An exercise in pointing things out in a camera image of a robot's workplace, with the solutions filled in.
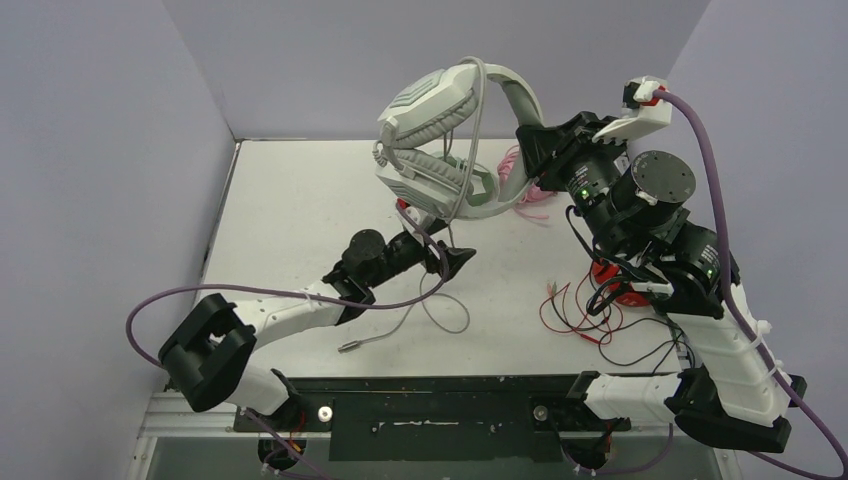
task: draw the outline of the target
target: screw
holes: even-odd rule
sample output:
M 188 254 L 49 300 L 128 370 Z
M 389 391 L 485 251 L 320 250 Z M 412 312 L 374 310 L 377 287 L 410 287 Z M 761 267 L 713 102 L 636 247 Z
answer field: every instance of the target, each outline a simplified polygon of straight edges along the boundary
M 533 418 L 540 422 L 544 422 L 548 419 L 548 408 L 544 405 L 539 405 L 538 407 L 533 409 Z
M 333 419 L 333 409 L 327 406 L 318 409 L 318 420 L 327 423 Z

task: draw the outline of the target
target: white headphones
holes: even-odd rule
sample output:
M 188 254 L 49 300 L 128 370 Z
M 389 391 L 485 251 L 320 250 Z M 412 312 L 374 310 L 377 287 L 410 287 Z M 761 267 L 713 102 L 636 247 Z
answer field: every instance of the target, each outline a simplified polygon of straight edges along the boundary
M 517 159 L 503 189 L 493 184 L 489 201 L 469 203 L 470 177 L 479 141 L 485 103 L 485 81 L 500 84 L 519 125 L 542 125 L 542 108 L 536 94 L 514 71 L 465 57 L 459 65 L 436 70 L 401 91 L 380 115 L 380 139 L 375 143 L 377 177 L 410 205 L 437 217 L 479 219 L 514 206 L 532 185 L 524 163 Z M 472 88 L 479 81 L 477 92 Z M 477 112 L 468 161 L 458 164 L 428 155 L 417 147 L 443 137 Z

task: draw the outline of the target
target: white table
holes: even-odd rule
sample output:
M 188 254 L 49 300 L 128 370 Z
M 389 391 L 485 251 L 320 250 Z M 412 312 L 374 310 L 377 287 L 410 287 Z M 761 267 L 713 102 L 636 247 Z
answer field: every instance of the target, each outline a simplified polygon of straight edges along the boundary
M 452 152 L 466 156 L 468 141 L 455 141 Z M 514 140 L 483 140 L 478 162 L 495 169 Z M 239 283 L 298 289 L 320 279 L 340 258 L 350 237 L 373 228 L 388 240 L 401 229 L 391 192 L 374 176 L 369 141 L 245 141 L 233 170 L 217 234 L 208 258 L 206 283 Z M 432 152 L 440 145 L 425 148 Z M 393 336 L 339 354 L 351 340 L 390 329 L 402 315 L 368 311 L 339 327 L 316 328 L 268 345 L 254 359 L 291 377 L 377 377 L 574 374 L 650 372 L 666 349 L 632 367 L 606 362 L 598 348 L 576 335 L 558 335 L 539 321 L 538 307 L 549 281 L 572 282 L 573 291 L 589 260 L 563 216 L 566 194 L 533 207 L 547 222 L 532 223 L 514 212 L 483 221 L 454 223 L 456 244 L 477 249 L 443 291 L 471 311 L 470 328 L 448 335 L 416 307 Z M 588 236 L 588 230 L 580 228 Z M 417 296 L 423 270 L 416 267 L 375 289 L 377 302 Z M 432 285 L 435 279 L 428 279 Z M 224 292 L 229 300 L 248 298 Z M 581 290 L 581 300 L 591 293 Z M 577 319 L 568 302 L 570 319 Z M 464 320 L 450 300 L 428 300 L 443 324 L 456 328 Z M 549 324 L 562 327 L 550 309 Z M 627 309 L 625 323 L 652 315 L 650 309 Z M 615 335 L 604 347 L 619 362 L 638 358 L 670 339 L 654 322 Z M 658 371 L 680 370 L 672 354 Z

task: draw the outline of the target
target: gray floor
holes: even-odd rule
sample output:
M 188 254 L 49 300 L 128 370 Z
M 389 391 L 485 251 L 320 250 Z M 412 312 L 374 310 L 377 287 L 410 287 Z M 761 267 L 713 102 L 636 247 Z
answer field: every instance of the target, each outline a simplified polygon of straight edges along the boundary
M 642 464 L 662 450 L 665 437 L 619 436 L 613 443 L 616 457 L 609 466 Z M 259 480 L 256 439 L 160 438 L 148 480 Z M 329 441 L 310 440 L 310 459 L 326 459 Z M 492 480 L 567 479 L 574 477 L 570 464 L 533 464 L 519 458 L 489 462 L 335 462 L 319 466 L 337 478 L 362 480 Z M 312 473 L 297 466 L 291 470 Z M 580 478 L 591 478 L 581 475 Z M 713 450 L 689 438 L 676 438 L 668 457 L 648 472 L 615 476 L 616 479 L 720 479 Z

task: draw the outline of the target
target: headphone ear cushion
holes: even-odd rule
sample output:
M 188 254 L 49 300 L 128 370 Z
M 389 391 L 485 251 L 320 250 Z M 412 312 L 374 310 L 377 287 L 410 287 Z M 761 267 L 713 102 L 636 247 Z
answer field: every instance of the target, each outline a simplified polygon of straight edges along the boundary
M 465 98 L 450 110 L 442 112 L 431 121 L 421 125 L 415 130 L 395 139 L 393 146 L 396 148 L 416 148 L 427 142 L 441 138 L 444 134 L 458 127 L 462 122 L 477 109 L 477 96 L 473 90 L 469 90 Z
M 445 163 L 441 158 L 436 158 L 421 150 L 395 150 L 395 156 L 401 163 L 410 166 L 413 170 L 428 175 L 431 178 L 445 183 L 447 186 L 459 190 L 462 188 L 463 174 L 453 166 Z M 468 185 L 468 193 L 472 193 L 473 185 Z

